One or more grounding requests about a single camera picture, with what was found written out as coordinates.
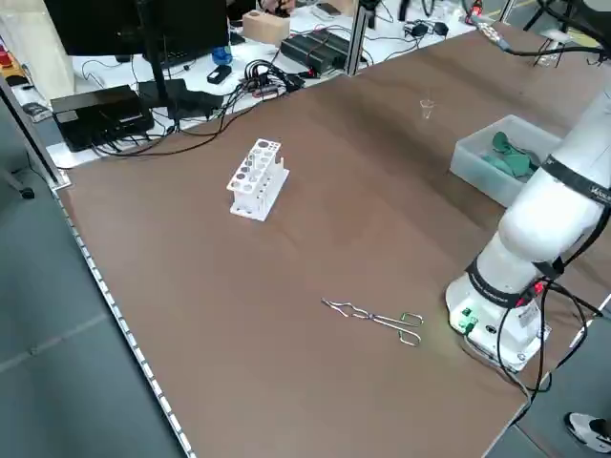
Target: plastic tray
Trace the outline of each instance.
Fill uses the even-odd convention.
[[[450,171],[461,177],[489,198],[509,207],[527,178],[514,178],[486,162],[483,157],[496,155],[493,137],[499,131],[518,148],[533,151],[541,161],[554,151],[560,138],[549,134],[524,119],[510,114],[456,142]]]

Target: white test tube rack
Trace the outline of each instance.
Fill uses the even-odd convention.
[[[276,162],[280,143],[259,138],[227,184],[233,192],[230,212],[265,221],[283,187],[288,170],[284,159]]]

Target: black monitor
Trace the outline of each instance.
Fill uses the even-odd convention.
[[[226,0],[45,0],[45,4],[68,55],[145,53],[155,77],[155,83],[144,83],[153,85],[145,103],[166,107],[173,118],[189,117],[178,115],[179,105],[181,99],[192,97],[183,80],[163,79],[160,52],[210,51],[228,44]]]

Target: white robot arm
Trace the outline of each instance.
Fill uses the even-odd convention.
[[[609,189],[611,91],[592,102],[551,157]],[[537,280],[546,274],[537,264],[550,264],[575,245],[597,224],[603,208],[539,168],[505,212],[492,240],[446,290],[451,326],[491,359],[500,354],[505,366],[521,370],[540,347],[541,329],[543,339],[550,332],[541,326],[535,294],[523,295],[529,289],[541,291]],[[516,297],[522,298],[517,306]]]

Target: black electronic box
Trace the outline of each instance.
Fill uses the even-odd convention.
[[[73,152],[141,135],[154,125],[150,110],[127,85],[56,98],[51,105],[57,127]]]

